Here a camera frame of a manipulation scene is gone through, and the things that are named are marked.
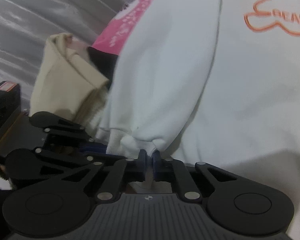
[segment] screw head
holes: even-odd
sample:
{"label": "screw head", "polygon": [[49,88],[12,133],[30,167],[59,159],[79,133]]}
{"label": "screw head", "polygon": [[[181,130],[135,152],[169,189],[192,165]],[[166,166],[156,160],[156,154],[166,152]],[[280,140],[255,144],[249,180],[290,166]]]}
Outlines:
{"label": "screw head", "polygon": [[110,192],[101,192],[97,195],[97,198],[100,200],[109,200],[112,199],[113,195]]}
{"label": "screw head", "polygon": [[185,198],[187,199],[198,199],[200,197],[200,194],[198,192],[189,191],[185,193]]}

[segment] white sweatshirt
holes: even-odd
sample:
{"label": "white sweatshirt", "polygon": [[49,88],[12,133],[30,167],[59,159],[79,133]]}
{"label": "white sweatshirt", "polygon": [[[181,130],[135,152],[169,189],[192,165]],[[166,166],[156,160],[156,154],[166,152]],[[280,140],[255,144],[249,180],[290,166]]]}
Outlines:
{"label": "white sweatshirt", "polygon": [[98,137],[109,153],[157,148],[283,191],[300,240],[300,0],[154,0]]}

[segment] wrinkled fabric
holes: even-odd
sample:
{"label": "wrinkled fabric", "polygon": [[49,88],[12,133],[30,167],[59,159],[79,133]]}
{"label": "wrinkled fabric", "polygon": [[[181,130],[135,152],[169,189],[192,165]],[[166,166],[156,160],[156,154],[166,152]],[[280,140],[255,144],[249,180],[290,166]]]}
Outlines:
{"label": "wrinkled fabric", "polygon": [[84,126],[93,116],[100,116],[108,79],[70,49],[72,44],[69,33],[47,39],[29,116],[47,111]]}

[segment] black device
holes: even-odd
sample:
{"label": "black device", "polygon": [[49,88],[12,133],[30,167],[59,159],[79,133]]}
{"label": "black device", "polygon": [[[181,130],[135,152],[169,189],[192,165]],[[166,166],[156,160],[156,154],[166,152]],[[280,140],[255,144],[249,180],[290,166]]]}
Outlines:
{"label": "black device", "polygon": [[[67,142],[69,133],[79,147],[99,147],[89,136],[84,142],[76,124],[65,131],[64,120],[49,113],[32,118],[51,127],[55,143]],[[2,205],[12,231],[6,239],[289,239],[294,207],[284,193],[208,163],[188,167],[155,152],[154,180],[171,183],[172,193],[126,193],[127,183],[144,181],[148,161],[144,150],[138,159],[91,151],[66,156],[48,146],[12,151],[5,166],[17,190]]]}
{"label": "black device", "polygon": [[0,83],[0,139],[20,114],[19,84],[3,81]]}

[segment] orange bear outline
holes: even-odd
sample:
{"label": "orange bear outline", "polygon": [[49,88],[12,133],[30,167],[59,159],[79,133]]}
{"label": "orange bear outline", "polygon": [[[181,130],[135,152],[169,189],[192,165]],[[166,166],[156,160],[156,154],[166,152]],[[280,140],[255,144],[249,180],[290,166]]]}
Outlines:
{"label": "orange bear outline", "polygon": [[249,20],[248,20],[248,17],[249,16],[271,16],[271,12],[268,12],[268,11],[261,11],[261,10],[258,10],[258,5],[266,2],[268,0],[258,0],[256,1],[254,4],[253,4],[253,10],[254,12],[250,12],[250,13],[247,13],[244,15],[244,21],[246,23],[246,25],[248,26],[248,28],[254,32],[264,32],[264,31],[268,31],[270,29],[273,29],[274,27],[276,26],[279,26],[281,29],[283,29],[287,34],[291,35],[291,36],[297,36],[297,37],[300,37],[300,32],[294,32],[294,31],[291,31],[289,29],[287,29],[281,22],[279,21],[274,21],[272,24],[270,25],[267,25],[267,26],[264,26],[264,27],[261,27],[261,28],[255,28],[253,27],[250,23],[249,23]]}

